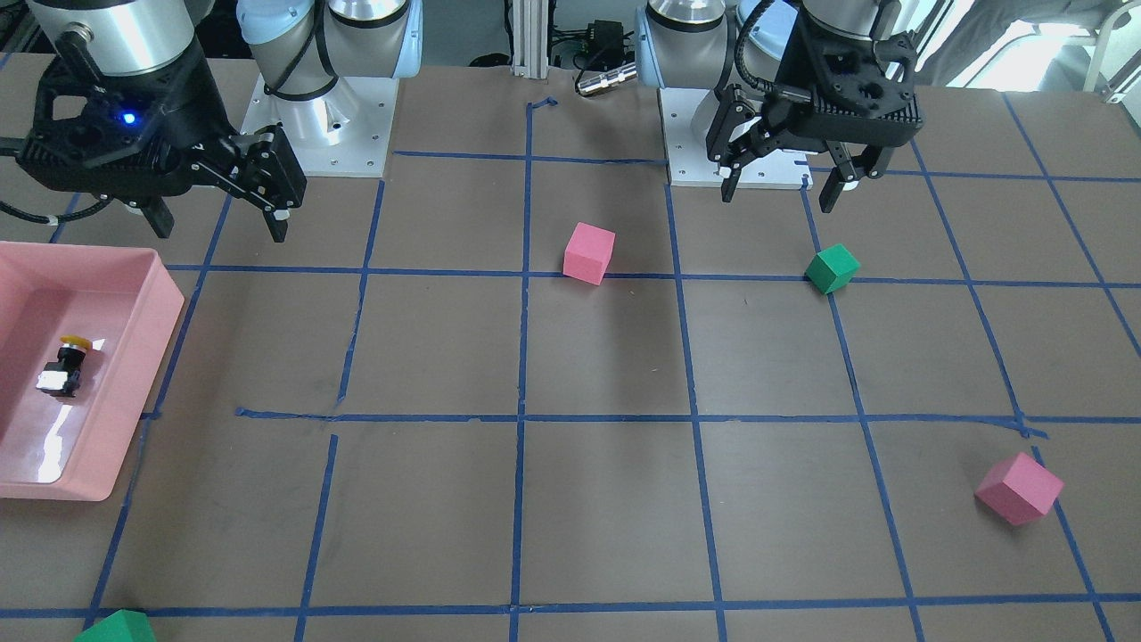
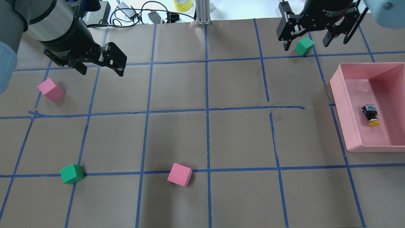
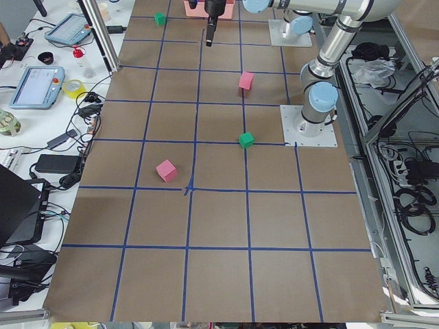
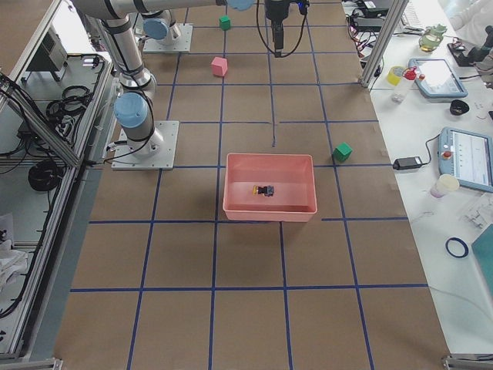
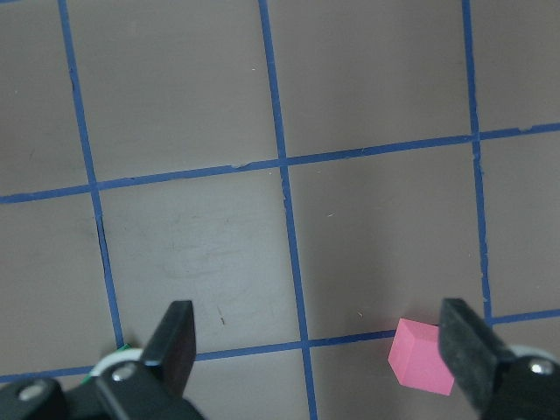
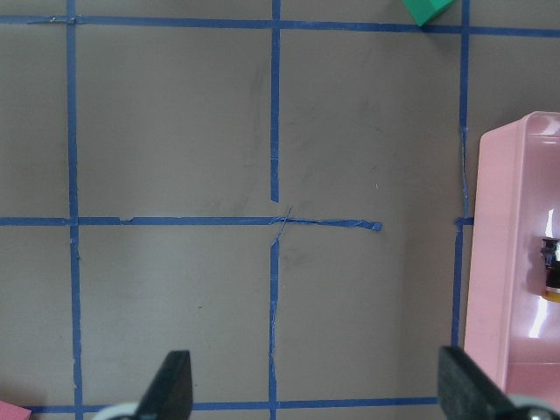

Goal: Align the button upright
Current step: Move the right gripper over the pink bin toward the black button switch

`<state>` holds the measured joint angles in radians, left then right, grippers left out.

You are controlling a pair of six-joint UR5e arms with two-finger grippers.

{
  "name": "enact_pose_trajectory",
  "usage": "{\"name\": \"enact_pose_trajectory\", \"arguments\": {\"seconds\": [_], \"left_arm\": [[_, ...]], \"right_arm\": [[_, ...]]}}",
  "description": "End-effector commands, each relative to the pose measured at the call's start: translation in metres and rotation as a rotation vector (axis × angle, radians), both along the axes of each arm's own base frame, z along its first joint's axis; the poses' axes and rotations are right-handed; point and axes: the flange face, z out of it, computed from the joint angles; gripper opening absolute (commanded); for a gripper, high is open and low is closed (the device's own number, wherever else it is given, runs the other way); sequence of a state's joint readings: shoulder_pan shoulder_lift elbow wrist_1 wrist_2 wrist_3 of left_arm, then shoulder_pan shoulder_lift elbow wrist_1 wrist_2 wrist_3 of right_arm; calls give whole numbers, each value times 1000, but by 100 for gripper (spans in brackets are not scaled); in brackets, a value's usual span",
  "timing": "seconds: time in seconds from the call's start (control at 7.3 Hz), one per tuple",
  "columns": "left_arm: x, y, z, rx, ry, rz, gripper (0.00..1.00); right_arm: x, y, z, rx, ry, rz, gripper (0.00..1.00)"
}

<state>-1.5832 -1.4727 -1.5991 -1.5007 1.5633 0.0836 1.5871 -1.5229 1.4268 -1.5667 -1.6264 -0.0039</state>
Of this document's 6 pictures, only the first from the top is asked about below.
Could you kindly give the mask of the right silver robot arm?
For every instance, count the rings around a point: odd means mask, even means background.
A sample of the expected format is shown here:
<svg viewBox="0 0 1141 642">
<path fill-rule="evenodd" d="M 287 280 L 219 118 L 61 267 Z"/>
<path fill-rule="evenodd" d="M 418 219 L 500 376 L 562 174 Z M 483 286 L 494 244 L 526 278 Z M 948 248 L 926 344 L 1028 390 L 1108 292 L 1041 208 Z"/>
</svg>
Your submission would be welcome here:
<svg viewBox="0 0 1141 642">
<path fill-rule="evenodd" d="M 378 176 L 386 159 L 372 89 L 414 78 L 423 62 L 420 1 L 240 1 L 240 34 L 261 78 L 244 127 L 228 117 L 196 29 L 210 1 L 31 1 L 54 58 L 37 86 L 32 125 L 5 157 L 50 190 L 94 204 L 25 222 L 76 222 L 119 201 L 157 237 L 167 198 L 204 185 L 251 203 L 272 239 L 301 208 L 314 160 L 330 174 Z"/>
</svg>

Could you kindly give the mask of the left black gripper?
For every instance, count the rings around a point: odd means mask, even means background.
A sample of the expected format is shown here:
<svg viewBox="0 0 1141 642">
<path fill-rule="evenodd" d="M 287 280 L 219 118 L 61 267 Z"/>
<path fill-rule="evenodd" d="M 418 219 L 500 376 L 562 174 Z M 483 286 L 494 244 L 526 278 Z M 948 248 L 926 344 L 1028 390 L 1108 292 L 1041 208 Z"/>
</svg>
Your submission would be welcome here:
<svg viewBox="0 0 1141 642">
<path fill-rule="evenodd" d="M 745 166 L 785 141 L 822 151 L 833 169 L 818 203 L 831 214 L 845 188 L 887 171 L 895 147 L 924 125 L 914 86 L 919 52 L 905 9 L 799 9 L 774 80 L 777 94 L 759 112 L 741 86 L 714 90 L 717 114 L 706 135 L 709 160 L 725 176 L 729 203 Z M 845 143 L 864 144 L 851 157 Z"/>
</svg>

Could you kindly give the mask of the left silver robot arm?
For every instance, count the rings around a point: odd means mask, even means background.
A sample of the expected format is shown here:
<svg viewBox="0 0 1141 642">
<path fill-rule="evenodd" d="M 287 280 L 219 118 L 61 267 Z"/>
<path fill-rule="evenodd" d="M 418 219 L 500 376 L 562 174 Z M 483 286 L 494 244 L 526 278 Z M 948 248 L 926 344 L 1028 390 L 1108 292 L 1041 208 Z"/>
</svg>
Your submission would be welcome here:
<svg viewBox="0 0 1141 642">
<path fill-rule="evenodd" d="M 925 120 L 908 1 L 648 1 L 636 40 L 645 86 L 709 90 L 705 152 L 734 198 L 751 163 L 824 153 L 819 206 L 887 171 Z"/>
</svg>

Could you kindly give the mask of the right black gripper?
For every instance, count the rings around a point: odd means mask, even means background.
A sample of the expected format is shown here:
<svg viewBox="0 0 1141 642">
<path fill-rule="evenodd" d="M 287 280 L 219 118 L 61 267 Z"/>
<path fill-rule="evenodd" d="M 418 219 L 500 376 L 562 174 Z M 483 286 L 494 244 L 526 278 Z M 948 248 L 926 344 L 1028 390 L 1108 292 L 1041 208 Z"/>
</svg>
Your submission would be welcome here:
<svg viewBox="0 0 1141 642">
<path fill-rule="evenodd" d="M 253 204 L 274 243 L 284 243 L 307 187 L 283 125 L 252 135 L 230 125 L 197 40 L 137 76 L 110 76 L 88 42 L 62 41 L 37 86 L 16 161 L 52 190 L 137 200 L 135 211 L 159 239 L 173 230 L 162 198 L 212 185 Z"/>
</svg>

